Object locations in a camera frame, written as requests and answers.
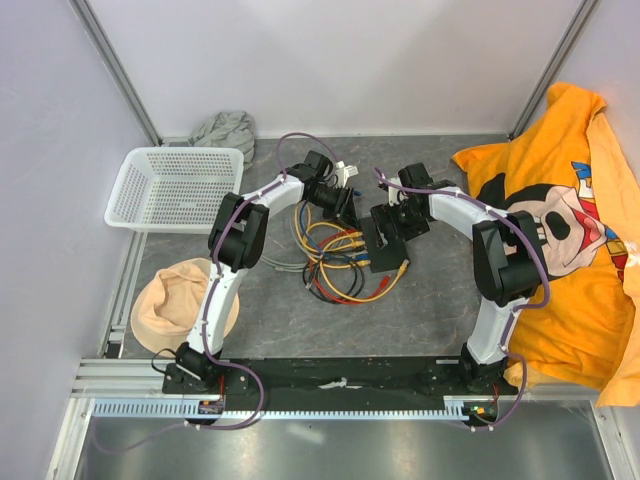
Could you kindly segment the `black network switch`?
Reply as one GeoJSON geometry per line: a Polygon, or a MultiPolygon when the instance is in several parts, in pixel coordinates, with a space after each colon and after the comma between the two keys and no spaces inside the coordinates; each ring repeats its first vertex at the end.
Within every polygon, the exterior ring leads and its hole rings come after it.
{"type": "Polygon", "coordinates": [[[372,273],[397,270],[409,259],[406,241],[400,235],[388,204],[370,209],[360,222],[372,273]]]}

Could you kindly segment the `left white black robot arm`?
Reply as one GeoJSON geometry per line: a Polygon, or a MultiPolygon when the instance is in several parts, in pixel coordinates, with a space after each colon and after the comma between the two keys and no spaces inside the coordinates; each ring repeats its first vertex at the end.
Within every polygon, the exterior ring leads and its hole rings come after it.
{"type": "Polygon", "coordinates": [[[225,195],[208,239],[212,266],[205,297],[186,341],[166,367],[163,393],[208,394],[218,388],[231,369],[219,360],[225,327],[241,283],[262,256],[269,219],[307,201],[356,228],[354,190],[347,181],[357,174],[354,165],[310,151],[303,162],[286,167],[260,189],[225,195]]]}

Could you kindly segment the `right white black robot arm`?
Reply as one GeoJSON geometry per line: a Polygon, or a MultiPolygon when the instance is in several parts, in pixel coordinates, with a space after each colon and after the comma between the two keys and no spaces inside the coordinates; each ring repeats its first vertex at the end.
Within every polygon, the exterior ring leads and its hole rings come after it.
{"type": "Polygon", "coordinates": [[[458,381],[467,392],[483,392],[498,381],[508,360],[526,361],[509,351],[517,320],[525,309],[540,309],[551,297],[548,270],[533,216],[509,213],[471,197],[455,184],[422,182],[422,164],[410,165],[396,180],[374,170],[386,190],[405,195],[412,222],[441,221],[472,243],[475,285],[482,297],[478,317],[461,349],[458,381]]]}

